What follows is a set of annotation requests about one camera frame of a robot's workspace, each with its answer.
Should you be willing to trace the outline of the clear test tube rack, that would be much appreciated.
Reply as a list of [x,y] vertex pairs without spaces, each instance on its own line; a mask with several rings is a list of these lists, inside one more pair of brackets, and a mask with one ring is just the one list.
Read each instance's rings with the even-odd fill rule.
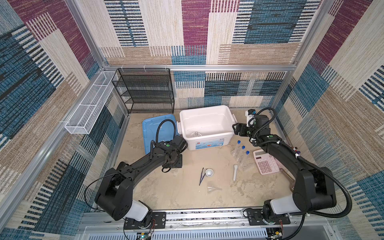
[[248,171],[255,166],[255,161],[251,152],[240,142],[236,144],[234,150],[231,152],[231,155],[243,172]]

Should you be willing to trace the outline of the white ceramic pestle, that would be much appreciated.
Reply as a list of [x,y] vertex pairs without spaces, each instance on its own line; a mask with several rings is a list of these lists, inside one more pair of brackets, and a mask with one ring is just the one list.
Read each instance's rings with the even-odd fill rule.
[[234,165],[234,172],[233,172],[233,181],[235,182],[237,179],[237,172],[238,172],[239,166],[237,164]]

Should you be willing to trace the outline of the white plastic storage bin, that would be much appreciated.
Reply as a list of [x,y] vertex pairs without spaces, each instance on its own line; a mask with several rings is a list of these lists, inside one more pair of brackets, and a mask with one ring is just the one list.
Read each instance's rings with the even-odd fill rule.
[[[228,145],[234,136],[233,124],[237,122],[229,107],[222,105],[182,110],[177,127],[188,143],[188,150],[194,151]],[[191,138],[196,131],[202,137]]]

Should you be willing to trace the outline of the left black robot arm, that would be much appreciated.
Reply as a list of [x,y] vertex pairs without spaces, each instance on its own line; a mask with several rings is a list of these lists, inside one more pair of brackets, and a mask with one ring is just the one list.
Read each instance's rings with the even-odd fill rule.
[[[167,122],[174,127],[173,139],[159,141],[161,127]],[[131,165],[121,162],[116,169],[107,170],[103,177],[94,180],[85,188],[84,198],[87,198],[89,187],[101,181],[94,199],[98,207],[115,221],[120,219],[135,220],[147,226],[155,221],[152,217],[153,210],[146,204],[133,200],[134,188],[158,167],[162,168],[163,173],[182,168],[182,153],[187,148],[187,141],[177,135],[177,124],[170,119],[165,119],[159,124],[156,138],[151,141],[150,152],[147,155]]]

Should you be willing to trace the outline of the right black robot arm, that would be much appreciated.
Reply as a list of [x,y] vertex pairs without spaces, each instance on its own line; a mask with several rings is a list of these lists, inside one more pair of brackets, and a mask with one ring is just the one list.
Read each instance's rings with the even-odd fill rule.
[[[294,176],[294,191],[290,196],[267,200],[263,206],[263,220],[274,223],[286,214],[314,214],[326,218],[343,218],[352,208],[352,197],[345,186],[337,180],[332,171],[319,167],[303,158],[281,137],[271,133],[270,123],[276,118],[276,110],[269,108],[272,118],[262,115],[262,111],[247,111],[247,123],[232,125],[235,135],[248,137],[254,147],[277,159]],[[346,198],[346,207],[340,213],[324,213],[325,209],[337,205],[335,187],[339,187]]]

